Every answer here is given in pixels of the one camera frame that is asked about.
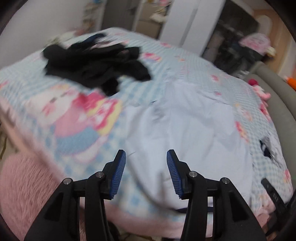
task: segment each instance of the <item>bedspread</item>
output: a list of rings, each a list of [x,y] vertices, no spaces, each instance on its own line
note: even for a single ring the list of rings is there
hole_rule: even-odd
[[[151,81],[137,82],[121,76],[120,92],[106,98],[99,90],[45,76],[42,50],[0,70],[0,106],[15,123],[35,152],[43,155],[59,181],[88,178],[114,159],[125,141],[123,106],[132,102],[147,105],[159,100],[165,82],[195,83],[204,91],[221,96],[232,105],[235,125],[252,155],[253,182],[250,207],[256,216],[274,210],[261,185],[267,178],[287,202],[293,193],[285,162],[264,157],[259,140],[269,135],[278,143],[276,129],[251,86],[227,75],[210,62],[184,49],[120,28],[103,31],[112,44],[141,46],[140,61],[148,67]],[[82,41],[90,34],[64,43]],[[157,206],[137,183],[127,163],[118,194],[106,201],[107,217],[129,232],[178,238],[184,214]],[[208,219],[207,236],[212,223]]]

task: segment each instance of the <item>pink fluffy rug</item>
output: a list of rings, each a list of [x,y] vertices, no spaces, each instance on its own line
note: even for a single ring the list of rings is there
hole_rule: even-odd
[[[1,214],[20,241],[58,185],[37,157],[19,153],[6,159],[0,173]],[[82,220],[80,240],[86,240]]]

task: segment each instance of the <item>white garment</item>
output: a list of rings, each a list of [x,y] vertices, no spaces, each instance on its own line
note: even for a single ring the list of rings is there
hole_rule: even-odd
[[[175,81],[165,97],[149,106],[126,108],[127,162],[144,192],[175,209],[187,200],[175,194],[166,163],[174,149],[179,160],[205,178],[228,177],[248,202],[252,158],[235,127],[232,107],[222,97],[201,92],[197,85]]]

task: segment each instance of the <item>blue and white checkered fabric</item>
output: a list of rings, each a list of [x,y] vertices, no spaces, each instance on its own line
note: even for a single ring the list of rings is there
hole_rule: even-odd
[[[265,190],[260,182],[264,177],[274,185],[284,201],[291,198],[292,185],[284,178],[286,166],[279,167],[274,164],[263,156],[260,149],[259,139],[268,133],[273,134],[277,139],[278,137],[273,123],[268,122],[265,115],[259,110],[261,100],[247,83],[225,74],[211,63],[184,49],[164,45],[154,39],[119,28],[110,28],[103,32],[108,33],[117,42],[125,42],[128,46],[141,46],[143,53],[153,53],[161,58],[155,58],[155,56],[149,58],[149,55],[142,57],[141,61],[149,68],[152,80],[142,83],[123,76],[120,78],[120,92],[112,98],[121,99],[123,103],[131,101],[149,104],[163,96],[165,80],[173,79],[193,82],[201,89],[222,95],[233,105],[235,119],[245,130],[253,157],[254,178],[250,201],[252,210],[256,212],[263,205],[262,195]],[[90,35],[71,39],[65,45],[82,41]],[[122,149],[125,140],[123,122],[125,113],[123,111],[120,114],[109,134],[108,141],[102,146],[93,162],[82,164],[55,154],[54,145],[52,145],[53,134],[38,125],[36,119],[27,113],[24,103],[30,97],[61,83],[61,81],[81,91],[87,91],[87,89],[69,80],[45,76],[43,71],[45,65],[46,60],[42,58],[41,51],[37,51],[22,61],[3,68],[0,71],[0,84],[5,81],[8,81],[8,84],[5,88],[0,89],[0,98],[7,101],[17,115],[16,124],[19,130],[22,130],[22,133],[33,135],[34,139],[43,147],[43,151],[51,157],[57,168],[64,174],[64,177],[71,177],[74,180],[88,178],[95,172],[102,170],[107,162],[114,159],[118,149]],[[243,116],[241,111],[238,111],[238,106],[240,110],[248,112],[252,120]],[[74,142],[72,148],[76,148],[79,144],[79,141]],[[139,218],[153,220],[161,217],[170,221],[184,221],[183,214],[164,210],[149,201],[141,186],[133,179],[128,164],[124,170],[118,194],[111,202],[122,211]]]

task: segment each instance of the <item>metal screw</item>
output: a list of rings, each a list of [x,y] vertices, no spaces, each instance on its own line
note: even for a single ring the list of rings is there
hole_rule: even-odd
[[[97,172],[96,173],[96,177],[98,177],[98,178],[101,178],[103,176],[104,176],[104,173],[103,172]]]
[[[189,176],[190,177],[197,177],[197,172],[191,171],[191,172],[189,172]]]
[[[223,178],[221,179],[221,181],[222,181],[223,183],[225,183],[225,184],[230,183],[230,180],[229,180],[227,177],[223,177]]]
[[[63,180],[63,183],[66,184],[66,185],[70,184],[71,182],[72,182],[71,178],[65,178]]]

